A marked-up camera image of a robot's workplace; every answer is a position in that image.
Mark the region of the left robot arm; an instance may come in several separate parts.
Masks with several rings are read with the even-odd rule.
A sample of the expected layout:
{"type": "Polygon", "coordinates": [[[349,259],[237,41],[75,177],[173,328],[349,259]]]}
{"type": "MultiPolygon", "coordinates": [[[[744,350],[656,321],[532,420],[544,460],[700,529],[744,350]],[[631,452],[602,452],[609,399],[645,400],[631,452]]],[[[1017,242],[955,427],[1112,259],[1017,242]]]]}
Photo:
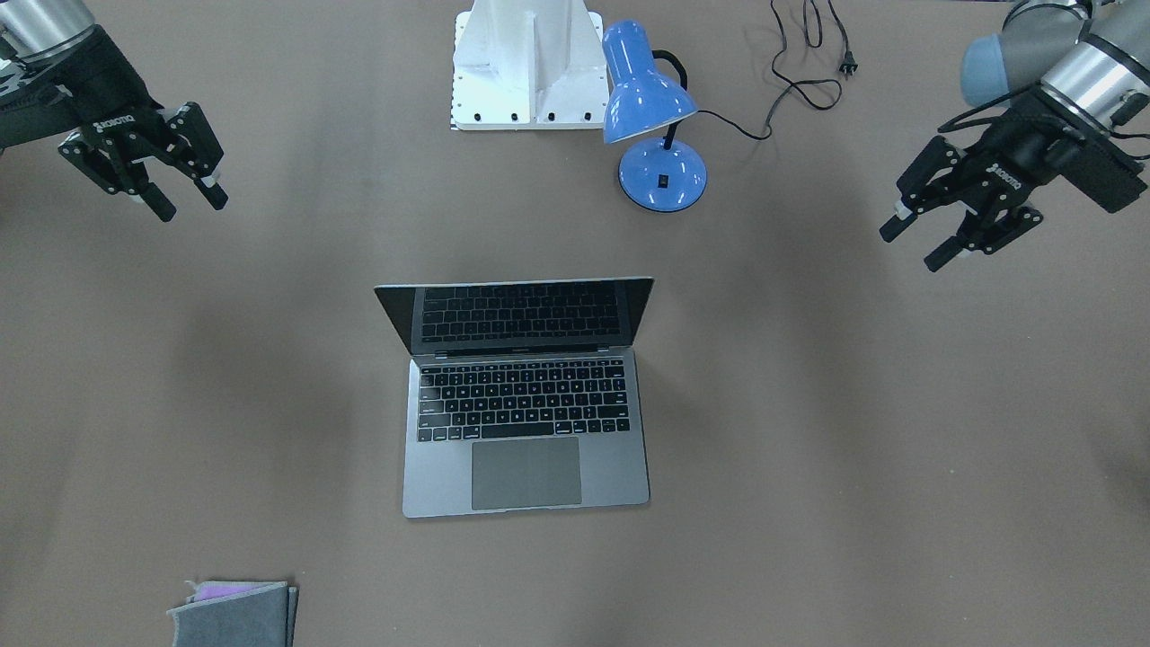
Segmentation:
{"type": "Polygon", "coordinates": [[[1032,192],[1063,177],[1107,213],[1147,191],[1145,157],[1121,151],[1147,109],[1147,1],[1018,1],[998,33],[969,44],[960,85],[969,110],[941,124],[898,182],[892,242],[921,214],[963,205],[929,270],[998,253],[1043,214],[1032,192]]]}

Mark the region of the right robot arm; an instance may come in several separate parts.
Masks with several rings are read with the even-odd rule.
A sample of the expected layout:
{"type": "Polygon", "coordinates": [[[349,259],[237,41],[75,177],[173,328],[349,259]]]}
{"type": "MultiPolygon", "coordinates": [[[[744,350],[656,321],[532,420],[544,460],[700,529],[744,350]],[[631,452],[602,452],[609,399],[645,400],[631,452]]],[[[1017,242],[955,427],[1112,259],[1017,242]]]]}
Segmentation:
{"type": "Polygon", "coordinates": [[[156,160],[187,177],[212,208],[225,152],[204,110],[168,110],[82,1],[3,1],[1,145],[63,134],[60,155],[97,187],[147,205],[168,222],[176,207],[150,179],[156,160]]]}

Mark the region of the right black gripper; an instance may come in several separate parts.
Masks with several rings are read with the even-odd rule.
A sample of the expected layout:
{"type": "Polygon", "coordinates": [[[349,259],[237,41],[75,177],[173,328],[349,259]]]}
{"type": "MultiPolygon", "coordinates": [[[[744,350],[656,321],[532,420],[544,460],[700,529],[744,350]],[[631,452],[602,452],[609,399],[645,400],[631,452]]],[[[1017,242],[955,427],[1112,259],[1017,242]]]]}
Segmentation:
{"type": "Polygon", "coordinates": [[[97,187],[141,195],[164,224],[177,208],[150,179],[148,159],[186,176],[214,210],[227,207],[225,152],[202,108],[159,103],[103,26],[54,57],[3,67],[3,151],[55,134],[66,134],[57,152],[97,187]]]}

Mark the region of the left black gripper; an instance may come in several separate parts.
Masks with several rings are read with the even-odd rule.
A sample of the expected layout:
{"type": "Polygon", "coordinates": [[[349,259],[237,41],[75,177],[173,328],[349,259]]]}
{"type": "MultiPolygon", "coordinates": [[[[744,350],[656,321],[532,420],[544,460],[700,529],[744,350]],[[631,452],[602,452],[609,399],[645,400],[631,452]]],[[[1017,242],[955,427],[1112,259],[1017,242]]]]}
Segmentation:
{"type": "Polygon", "coordinates": [[[923,213],[959,202],[965,217],[956,234],[923,257],[936,274],[969,253],[998,253],[1042,224],[1030,195],[1057,177],[1105,211],[1122,210],[1147,191],[1145,161],[1114,144],[1122,138],[1037,85],[990,100],[940,126],[908,164],[880,238],[894,242],[923,213]]]}

